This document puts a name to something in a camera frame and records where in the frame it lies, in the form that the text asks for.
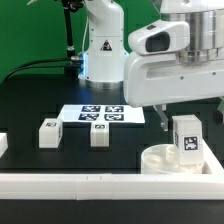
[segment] black table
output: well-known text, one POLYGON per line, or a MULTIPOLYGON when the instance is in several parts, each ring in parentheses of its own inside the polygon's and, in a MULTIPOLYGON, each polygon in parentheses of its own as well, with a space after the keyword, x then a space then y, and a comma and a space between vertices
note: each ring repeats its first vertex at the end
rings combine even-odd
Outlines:
MULTIPOLYGON (((195 114, 205 141, 224 160, 224 127, 212 114, 219 99, 168 105, 166 114, 195 114)), ((111 124, 110 147, 90 147, 90 124, 64 124, 58 149, 39 149, 38 130, 64 104, 125 104, 122 90, 95 90, 62 76, 20 76, 0 86, 0 131, 9 148, 0 159, 3 173, 139 173, 148 146, 172 143, 152 107, 145 124, 111 124)), ((223 223, 223 201, 0 201, 0 223, 223 223)))

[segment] white cube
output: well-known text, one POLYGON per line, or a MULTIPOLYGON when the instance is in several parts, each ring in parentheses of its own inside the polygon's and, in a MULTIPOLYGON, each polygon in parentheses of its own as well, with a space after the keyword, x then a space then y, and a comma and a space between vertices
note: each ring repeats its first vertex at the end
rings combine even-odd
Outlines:
POLYGON ((58 148, 62 135, 60 119, 45 119, 39 129, 39 148, 58 148))
POLYGON ((173 117, 173 139, 180 165, 204 163, 202 124, 195 115, 173 117))
POLYGON ((94 121, 90 131, 91 147, 109 147, 109 122, 94 121))
POLYGON ((6 133, 0 133, 0 157, 5 153, 8 148, 8 141, 6 133))

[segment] white plastic edge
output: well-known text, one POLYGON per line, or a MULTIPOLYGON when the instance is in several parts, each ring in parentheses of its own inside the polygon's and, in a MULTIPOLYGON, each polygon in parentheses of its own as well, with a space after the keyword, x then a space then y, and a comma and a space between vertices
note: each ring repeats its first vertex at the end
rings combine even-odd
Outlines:
POLYGON ((223 200, 223 168, 205 143, 204 155, 211 174, 0 174, 0 199, 223 200))
POLYGON ((3 156, 3 154, 7 149, 8 149, 7 134, 0 133, 0 158, 3 156))

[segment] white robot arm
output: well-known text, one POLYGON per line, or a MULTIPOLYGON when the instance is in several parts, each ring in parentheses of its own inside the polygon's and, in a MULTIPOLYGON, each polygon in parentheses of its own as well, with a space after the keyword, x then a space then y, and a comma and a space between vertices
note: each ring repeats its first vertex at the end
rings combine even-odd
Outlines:
POLYGON ((224 95, 224 3, 163 0, 161 20, 129 36, 124 95, 133 107, 224 95))
POLYGON ((123 85, 124 12, 111 0, 85 0, 89 15, 89 49, 84 53, 84 71, 79 78, 86 85, 113 89, 123 85))

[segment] black cable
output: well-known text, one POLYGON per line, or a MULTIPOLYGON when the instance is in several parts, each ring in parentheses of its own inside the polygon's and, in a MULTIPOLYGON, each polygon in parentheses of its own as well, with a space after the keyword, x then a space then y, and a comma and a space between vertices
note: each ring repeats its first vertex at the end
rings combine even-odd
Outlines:
POLYGON ((71 25, 71 15, 68 8, 64 7, 64 16, 65 16, 65 25, 66 25, 66 32, 67 32, 67 56, 71 57, 75 55, 75 48, 73 44, 73 34, 72 34, 72 25, 71 25))
POLYGON ((23 68, 23 67, 37 65, 37 64, 43 64, 43 63, 53 63, 53 62, 62 62, 62 61, 71 61, 71 59, 70 58, 55 58, 55 59, 31 61, 31 62, 28 62, 26 64, 19 66, 18 68, 23 68))
POLYGON ((28 70, 28 69, 43 69, 43 68, 64 68, 65 65, 60 65, 60 66, 34 66, 34 67, 21 67, 21 68, 16 68, 13 71, 11 71, 5 78, 4 82, 9 80, 16 72, 23 71, 23 70, 28 70))

